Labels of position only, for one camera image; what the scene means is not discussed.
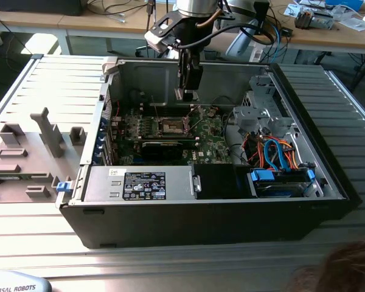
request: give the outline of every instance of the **blue cable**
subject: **blue cable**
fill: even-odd
[[[279,152],[279,160],[280,160],[281,167],[282,167],[283,169],[285,169],[285,171],[286,171],[286,172],[289,172],[291,169],[289,168],[289,166],[288,166],[287,162],[284,160],[284,156],[283,156],[283,154],[282,154],[282,147],[281,147],[280,143],[278,143],[278,141],[276,141],[276,140],[269,139],[269,140],[267,140],[267,142],[265,143],[265,146],[264,146],[264,148],[263,148],[263,154],[264,154],[264,156],[265,156],[265,160],[266,160],[266,162],[267,162],[267,163],[268,163],[271,167],[273,167],[275,171],[278,171],[278,170],[279,170],[279,169],[277,168],[277,166],[275,166],[275,165],[273,164],[273,162],[271,162],[271,161],[270,161],[270,159],[269,159],[268,150],[269,150],[269,144],[270,144],[270,142],[274,142],[274,143],[275,143],[275,145],[277,146],[277,151]]]
[[[308,189],[310,188],[310,186],[312,186],[312,184],[314,183],[314,181],[315,181],[315,178],[313,178],[312,180],[311,180],[311,182],[310,182],[310,184],[304,189],[304,191],[303,191],[303,195],[306,193],[306,191],[308,191]]]
[[[277,27],[275,25],[273,25],[272,23],[270,23],[270,25],[273,27],[273,29],[274,29],[274,31],[276,32],[276,35],[277,35],[277,47],[276,47],[276,51],[274,52],[273,59],[270,62],[270,63],[273,63],[274,60],[277,58],[277,53],[279,52],[279,47],[280,47],[280,33],[279,33],[279,30],[277,29]]]

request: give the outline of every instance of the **robotic arm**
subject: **robotic arm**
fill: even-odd
[[[274,42],[270,33],[251,23],[231,24],[212,33],[215,20],[232,21],[235,19],[225,0],[177,0],[176,6],[176,11],[169,12],[154,23],[145,34],[145,39],[149,46],[158,53],[163,53],[168,48],[179,50],[179,86],[175,89],[178,100],[191,102],[194,99],[203,74],[200,52],[215,35],[237,27],[248,28],[251,29],[249,32],[245,29],[242,29],[242,32],[250,39],[262,43],[253,36],[253,30],[262,32],[270,39],[271,42],[264,44]]]

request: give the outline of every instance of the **metal bracket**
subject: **metal bracket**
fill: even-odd
[[[192,178],[193,178],[193,190],[196,193],[200,193],[201,192],[200,176],[193,175]]]
[[[168,14],[164,15],[159,21],[154,23],[153,27],[151,28],[151,32],[158,36],[164,37],[166,36],[175,26],[177,26],[182,20],[189,18],[189,16],[182,15],[179,11],[171,11]],[[167,27],[163,26],[167,20],[171,20]]]

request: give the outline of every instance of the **circuit board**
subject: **circuit board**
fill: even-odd
[[[117,135],[117,156],[119,165],[189,165],[189,164],[228,164],[231,163],[228,147],[222,136],[223,123],[221,115],[213,108],[199,106],[189,116],[148,117],[135,109],[130,109],[123,116],[124,130]],[[145,143],[152,141],[158,133],[157,122],[166,131],[166,143],[182,145],[179,159],[162,159],[152,161],[142,157],[141,149]],[[143,140],[142,133],[148,134]]]

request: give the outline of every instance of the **green circuit board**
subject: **green circuit board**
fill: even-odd
[[[158,120],[178,121],[178,118],[158,118]],[[183,144],[182,157],[172,160],[149,161],[142,159],[141,133],[146,124],[150,136],[156,136],[158,131],[157,118],[143,117],[137,111],[131,110],[124,116],[124,134],[116,139],[117,156],[119,165],[189,165],[189,164],[228,164],[231,163],[228,147],[221,135],[223,123],[221,115],[212,108],[198,107],[189,114],[190,139],[185,137],[176,138],[175,141]],[[180,122],[177,123],[175,135],[179,132]]]

